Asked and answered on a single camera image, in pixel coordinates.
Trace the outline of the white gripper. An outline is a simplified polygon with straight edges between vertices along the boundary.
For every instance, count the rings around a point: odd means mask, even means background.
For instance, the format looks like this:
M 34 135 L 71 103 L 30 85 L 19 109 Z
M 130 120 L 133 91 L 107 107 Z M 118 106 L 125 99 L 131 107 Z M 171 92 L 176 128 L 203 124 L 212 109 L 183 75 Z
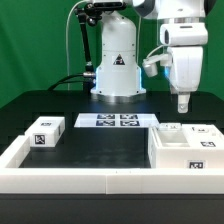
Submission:
M 200 83 L 203 45 L 208 41 L 205 24 L 173 23 L 162 24 L 160 42 L 167 47 L 169 72 L 167 78 L 179 93 L 194 92 Z M 178 112 L 187 113 L 189 94 L 178 95 Z

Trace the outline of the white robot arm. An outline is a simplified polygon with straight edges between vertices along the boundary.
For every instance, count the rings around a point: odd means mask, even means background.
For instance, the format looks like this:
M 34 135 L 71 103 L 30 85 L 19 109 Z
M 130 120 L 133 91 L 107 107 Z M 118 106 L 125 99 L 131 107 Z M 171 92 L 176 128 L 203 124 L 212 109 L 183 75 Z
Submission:
M 190 94 L 197 90 L 208 42 L 204 18 L 217 0 L 91 0 L 102 13 L 102 61 L 96 69 L 96 86 L 91 94 L 109 102 L 127 102 L 146 93 L 141 74 L 153 77 L 159 65 L 178 96 L 178 111 L 186 113 Z M 144 19 L 158 25 L 158 48 L 141 65 L 136 62 L 136 27 L 118 10 L 130 5 Z

